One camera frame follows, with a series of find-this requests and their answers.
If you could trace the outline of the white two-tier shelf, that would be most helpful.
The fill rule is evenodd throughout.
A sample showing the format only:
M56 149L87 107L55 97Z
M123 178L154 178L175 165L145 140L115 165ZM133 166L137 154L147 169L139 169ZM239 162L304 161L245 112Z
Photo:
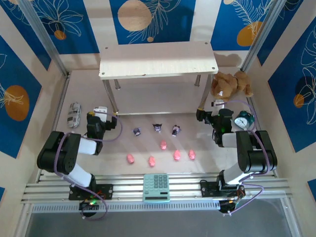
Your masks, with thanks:
M108 109L118 115L194 114L218 72L204 41L108 46L100 57Z

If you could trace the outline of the silver toy car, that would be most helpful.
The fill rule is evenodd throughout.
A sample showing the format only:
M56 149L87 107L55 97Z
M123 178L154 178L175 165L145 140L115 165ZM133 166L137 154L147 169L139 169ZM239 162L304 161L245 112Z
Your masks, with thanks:
M67 114L67 126L68 128L76 128L79 126L81 117L81 104L73 102L68 110Z

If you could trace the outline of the green alarm clock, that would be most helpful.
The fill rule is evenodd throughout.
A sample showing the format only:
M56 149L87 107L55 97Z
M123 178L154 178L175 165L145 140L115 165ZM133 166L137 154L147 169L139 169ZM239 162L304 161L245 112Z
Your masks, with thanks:
M248 111L240 111L238 116L234 119L235 125L243 130L248 130L255 122L255 117Z

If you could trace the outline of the brown teddy bear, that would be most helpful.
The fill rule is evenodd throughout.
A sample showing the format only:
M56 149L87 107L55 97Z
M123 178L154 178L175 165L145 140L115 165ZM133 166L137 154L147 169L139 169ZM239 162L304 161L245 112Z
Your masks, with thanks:
M253 96L251 79L243 71L238 71L234 75L218 72L214 75L210 92L215 99L224 102L228 102L239 92L243 92L246 97Z

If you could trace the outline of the black controller board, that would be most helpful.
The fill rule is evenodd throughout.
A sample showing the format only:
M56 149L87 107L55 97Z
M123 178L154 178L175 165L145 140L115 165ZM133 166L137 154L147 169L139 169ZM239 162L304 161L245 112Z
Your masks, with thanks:
M95 200L90 201L82 201L79 203L79 210L85 211L85 210L98 210L99 205Z
M221 201L219 201L219 204L220 204L219 211L223 214L227 214L227 213L232 212L236 209L238 201L236 201L236 200L221 200Z

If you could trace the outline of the mint green calculator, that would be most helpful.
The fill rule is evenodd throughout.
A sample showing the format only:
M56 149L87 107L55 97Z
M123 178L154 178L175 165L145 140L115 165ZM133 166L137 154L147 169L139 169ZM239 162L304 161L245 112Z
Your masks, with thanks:
M143 202L164 203L169 201L168 174L145 174L143 179Z

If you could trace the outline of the grey metal panel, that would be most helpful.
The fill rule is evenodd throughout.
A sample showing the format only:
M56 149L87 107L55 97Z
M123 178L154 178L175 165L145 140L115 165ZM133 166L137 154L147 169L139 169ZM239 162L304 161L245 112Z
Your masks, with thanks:
M31 215L26 237L293 237L280 200L256 199L232 216L218 211L114 212L101 221L78 213Z

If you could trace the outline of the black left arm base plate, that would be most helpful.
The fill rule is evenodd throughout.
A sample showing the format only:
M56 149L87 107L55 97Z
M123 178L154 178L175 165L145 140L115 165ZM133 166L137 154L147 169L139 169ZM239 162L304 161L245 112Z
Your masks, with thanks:
M97 184L92 188L93 192L99 195L104 200L111 200L113 196L112 184ZM69 200L93 200L98 199L96 195L93 195L87 191L84 191L78 187L70 186Z

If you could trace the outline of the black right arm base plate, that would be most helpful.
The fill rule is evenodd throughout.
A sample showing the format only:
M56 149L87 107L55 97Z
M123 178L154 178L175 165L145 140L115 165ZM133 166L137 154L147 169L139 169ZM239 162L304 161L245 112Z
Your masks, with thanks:
M200 180L200 190L203 198L243 198L245 197L244 186L240 185L227 185L217 182L208 182Z

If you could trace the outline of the aluminium rail base frame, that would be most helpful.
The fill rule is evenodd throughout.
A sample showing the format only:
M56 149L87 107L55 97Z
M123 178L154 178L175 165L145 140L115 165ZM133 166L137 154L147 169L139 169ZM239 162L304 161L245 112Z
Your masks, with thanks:
M112 201L141 201L143 196L143 175L97 175L98 184L112 184ZM171 201L200 200L200 180L215 181L215 173L178 173L169 175ZM260 198L291 198L288 181L274 175L257 176L245 181L246 199L250 199L264 187ZM69 184L56 175L41 175L38 183L28 183L24 189L22 203L69 202Z

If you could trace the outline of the aluminium frame post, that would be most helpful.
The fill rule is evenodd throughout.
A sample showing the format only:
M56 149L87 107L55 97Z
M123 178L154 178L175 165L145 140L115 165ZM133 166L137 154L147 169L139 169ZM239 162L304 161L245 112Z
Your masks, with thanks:
M265 20L263 21L261 28L253 41L252 46L240 68L243 72L248 72L253 61L256 59L257 54L266 40L272 26L274 25L279 13L281 12L286 0L274 0L272 6L267 13Z
M45 48L49 57L55 63L59 71L62 73L65 79L68 78L69 72L67 71L64 63L62 62L60 55L55 47L52 39L50 38L48 32L46 31L42 21L38 17L36 11L34 10L32 4L28 0L17 0L17 3L23 12L25 18L29 22L33 31L37 35L41 44Z

